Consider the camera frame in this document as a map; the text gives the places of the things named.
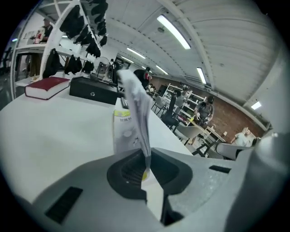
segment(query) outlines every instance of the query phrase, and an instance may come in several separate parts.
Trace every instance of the black slot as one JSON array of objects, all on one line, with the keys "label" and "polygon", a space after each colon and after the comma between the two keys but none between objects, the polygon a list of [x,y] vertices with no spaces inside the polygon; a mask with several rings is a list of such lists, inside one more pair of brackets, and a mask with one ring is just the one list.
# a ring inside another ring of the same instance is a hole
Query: black slot
[{"label": "black slot", "polygon": [[221,167],[221,166],[216,166],[216,165],[213,165],[213,166],[210,166],[209,169],[211,170],[215,170],[215,171],[218,171],[218,172],[223,172],[223,173],[229,173],[231,169],[229,168],[224,168],[224,167]]},{"label": "black slot", "polygon": [[69,187],[45,213],[47,217],[61,224],[82,193],[82,189]]}]

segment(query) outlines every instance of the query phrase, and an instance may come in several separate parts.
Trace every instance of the fluorescent light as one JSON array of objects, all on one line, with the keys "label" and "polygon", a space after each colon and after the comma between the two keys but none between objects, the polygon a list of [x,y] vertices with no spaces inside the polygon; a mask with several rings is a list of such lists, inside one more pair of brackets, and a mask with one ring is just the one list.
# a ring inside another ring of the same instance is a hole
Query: fluorescent light
[{"label": "fluorescent light", "polygon": [[166,18],[164,15],[160,15],[157,20],[163,24],[181,43],[181,45],[186,49],[190,49],[190,45],[186,42],[183,35],[178,31],[178,29]]},{"label": "fluorescent light", "polygon": [[162,68],[160,68],[158,65],[156,65],[157,68],[159,68],[162,72],[164,72],[166,75],[168,75],[168,73],[166,71],[164,71]]},{"label": "fluorescent light", "polygon": [[204,75],[203,75],[203,70],[201,68],[196,68],[198,70],[200,79],[202,81],[203,84],[206,84],[207,82],[205,81]]},{"label": "fluorescent light", "polygon": [[251,108],[252,108],[253,110],[256,110],[256,109],[258,109],[258,108],[261,107],[261,106],[262,106],[261,103],[260,103],[259,101],[257,101],[254,105],[251,106]]},{"label": "fluorescent light", "polygon": [[125,59],[125,60],[127,60],[127,61],[129,61],[129,62],[131,62],[131,63],[134,63],[133,61],[131,61],[131,60],[129,60],[129,59],[127,59],[127,58],[125,58],[125,57],[123,57],[123,56],[121,56],[123,59]]},{"label": "fluorescent light", "polygon": [[146,59],[146,57],[144,57],[144,56],[140,55],[139,53],[137,53],[137,52],[133,51],[133,50],[132,50],[132,49],[130,49],[130,48],[127,48],[127,50],[129,50],[129,51],[130,51],[130,52],[132,52],[132,53],[135,53],[136,55],[138,55],[138,56],[142,57],[143,59]]}]

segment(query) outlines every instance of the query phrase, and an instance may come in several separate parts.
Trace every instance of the chair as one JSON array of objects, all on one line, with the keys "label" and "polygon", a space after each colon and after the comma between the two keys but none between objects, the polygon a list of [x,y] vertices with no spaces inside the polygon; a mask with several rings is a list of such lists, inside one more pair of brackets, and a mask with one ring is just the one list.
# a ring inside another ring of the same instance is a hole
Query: chair
[{"label": "chair", "polygon": [[161,120],[167,125],[169,128],[173,126],[178,126],[179,121],[176,118],[173,118],[173,109],[176,102],[176,94],[173,94],[171,97],[171,101],[169,104],[169,108],[165,114],[162,115]]},{"label": "chair", "polygon": [[242,150],[246,150],[246,149],[253,149],[253,148],[220,143],[216,147],[216,152],[224,157],[231,159],[231,160],[236,160],[239,153]]},{"label": "chair", "polygon": [[160,109],[160,110],[158,111],[157,115],[160,113],[160,111],[163,110],[163,111],[162,111],[162,114],[161,114],[161,116],[162,116],[163,113],[164,113],[164,110],[166,109],[166,105],[165,105],[165,103],[163,103],[162,98],[161,98],[160,96],[158,96],[158,97],[156,98],[156,101],[155,101],[155,103],[154,103],[154,105],[152,106],[151,109],[153,109],[154,106],[156,106],[156,108],[155,108],[155,110],[154,110],[154,113],[156,112],[156,109],[157,109],[157,108]]},{"label": "chair", "polygon": [[186,145],[190,139],[202,133],[202,130],[197,126],[185,126],[180,123],[178,127],[174,129],[173,133],[180,139],[186,140],[184,144]]}]

